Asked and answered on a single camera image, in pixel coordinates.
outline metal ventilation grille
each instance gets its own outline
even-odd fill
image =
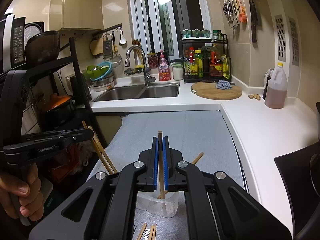
[[[299,43],[296,21],[289,17],[292,38],[292,64],[299,66]]]
[[[282,15],[276,15],[275,18],[278,32],[279,60],[286,62],[285,32]]]

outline human hand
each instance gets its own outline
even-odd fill
[[[37,221],[43,216],[43,195],[40,192],[41,181],[38,178],[38,168],[33,163],[28,171],[27,182],[17,177],[0,171],[0,203],[11,218],[19,218],[11,202],[9,193],[19,197],[20,212],[29,217],[31,221]]]

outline stainless steel sink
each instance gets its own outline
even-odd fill
[[[94,102],[137,98],[177,97],[179,85],[179,83],[164,83],[152,84],[149,87],[145,87],[144,85],[117,87],[106,91],[97,97]]]

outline white ladle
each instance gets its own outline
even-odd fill
[[[122,35],[122,31],[121,31],[121,28],[118,27],[118,31],[120,32],[120,42],[119,42],[119,45],[124,45],[127,43],[127,40],[126,38]]]

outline brown liquid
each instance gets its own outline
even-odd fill
[[[286,96],[287,96],[287,91],[275,90],[268,87],[266,100],[264,101],[264,104],[267,107],[273,108],[273,109],[283,108]]]

